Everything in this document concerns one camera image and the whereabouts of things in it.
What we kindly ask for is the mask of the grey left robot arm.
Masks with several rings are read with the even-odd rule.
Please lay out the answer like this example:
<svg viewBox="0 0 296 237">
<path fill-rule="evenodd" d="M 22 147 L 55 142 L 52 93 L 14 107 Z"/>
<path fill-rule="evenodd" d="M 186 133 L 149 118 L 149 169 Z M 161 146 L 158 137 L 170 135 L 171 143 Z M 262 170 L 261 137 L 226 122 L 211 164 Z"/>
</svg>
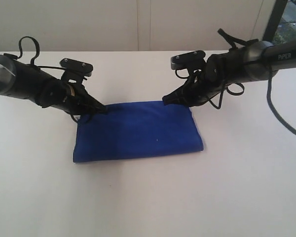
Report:
<svg viewBox="0 0 296 237">
<path fill-rule="evenodd" d="M 93 98 L 82 84 L 92 75 L 91 64 L 64 58 L 60 79 L 43 66 L 24 64 L 13 55 L 0 55 L 0 95 L 29 100 L 42 108 L 53 107 L 71 116 L 106 113 L 105 105 Z"/>
</svg>

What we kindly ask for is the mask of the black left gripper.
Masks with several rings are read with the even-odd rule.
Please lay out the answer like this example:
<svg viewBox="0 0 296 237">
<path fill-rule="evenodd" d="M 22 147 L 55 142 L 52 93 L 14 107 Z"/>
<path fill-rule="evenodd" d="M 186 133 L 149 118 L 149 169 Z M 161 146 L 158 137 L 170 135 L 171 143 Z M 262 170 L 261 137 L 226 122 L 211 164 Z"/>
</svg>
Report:
<svg viewBox="0 0 296 237">
<path fill-rule="evenodd" d="M 82 84 L 59 79 L 48 82 L 36 95 L 42 108 L 54 107 L 71 115 L 106 114 L 107 108 L 90 96 Z"/>
</svg>

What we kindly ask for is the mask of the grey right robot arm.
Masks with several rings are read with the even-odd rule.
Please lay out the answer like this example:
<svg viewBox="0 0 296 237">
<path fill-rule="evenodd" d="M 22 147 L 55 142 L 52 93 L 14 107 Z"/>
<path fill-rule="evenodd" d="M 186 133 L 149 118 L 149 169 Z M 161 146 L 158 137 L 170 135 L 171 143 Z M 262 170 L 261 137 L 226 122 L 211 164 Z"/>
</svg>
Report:
<svg viewBox="0 0 296 237">
<path fill-rule="evenodd" d="M 202 106 L 231 84 L 268 80 L 279 70 L 296 68 L 296 39 L 278 45 L 258 40 L 205 56 L 198 50 L 171 58 L 171 69 L 187 70 L 188 76 L 182 86 L 163 96 L 165 105 Z"/>
</svg>

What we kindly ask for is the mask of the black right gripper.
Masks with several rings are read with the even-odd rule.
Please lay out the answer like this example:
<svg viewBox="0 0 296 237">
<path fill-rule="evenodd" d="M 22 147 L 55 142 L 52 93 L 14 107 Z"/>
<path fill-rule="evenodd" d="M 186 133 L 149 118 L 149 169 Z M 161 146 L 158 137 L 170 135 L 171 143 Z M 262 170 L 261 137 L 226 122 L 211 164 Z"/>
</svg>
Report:
<svg viewBox="0 0 296 237">
<path fill-rule="evenodd" d="M 202 106 L 209 102 L 214 107 L 212 99 L 223 94 L 228 86 L 237 83 L 237 56 L 236 52 L 230 51 L 222 54 L 212 54 L 205 60 L 206 66 L 202 69 L 187 69 L 188 78 L 185 86 L 180 86 L 168 95 L 162 97 L 164 105 L 183 105 L 188 107 Z"/>
</svg>

